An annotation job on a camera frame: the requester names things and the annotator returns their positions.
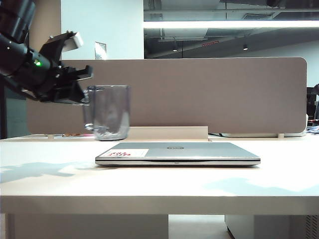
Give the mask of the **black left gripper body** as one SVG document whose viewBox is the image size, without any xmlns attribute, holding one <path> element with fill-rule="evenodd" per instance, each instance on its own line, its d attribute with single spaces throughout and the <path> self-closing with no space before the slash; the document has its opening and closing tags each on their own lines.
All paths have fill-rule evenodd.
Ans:
<svg viewBox="0 0 319 239">
<path fill-rule="evenodd" d="M 63 66 L 58 58 L 47 57 L 30 48 L 18 70 L 18 84 L 32 92 L 34 100 L 52 102 L 56 89 L 77 82 L 76 71 Z"/>
</svg>

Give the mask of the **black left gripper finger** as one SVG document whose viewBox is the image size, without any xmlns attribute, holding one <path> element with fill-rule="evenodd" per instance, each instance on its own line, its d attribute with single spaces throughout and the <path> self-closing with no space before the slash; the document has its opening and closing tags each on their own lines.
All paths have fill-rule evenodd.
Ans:
<svg viewBox="0 0 319 239">
<path fill-rule="evenodd" d="M 75 75 L 76 75 L 76 81 L 82 81 L 82 80 L 87 80 L 92 78 L 93 74 L 93 67 L 86 65 L 84 69 L 77 70 Z"/>
<path fill-rule="evenodd" d="M 53 97 L 54 103 L 82 104 L 84 93 L 78 82 L 72 82 L 56 89 Z"/>
</svg>

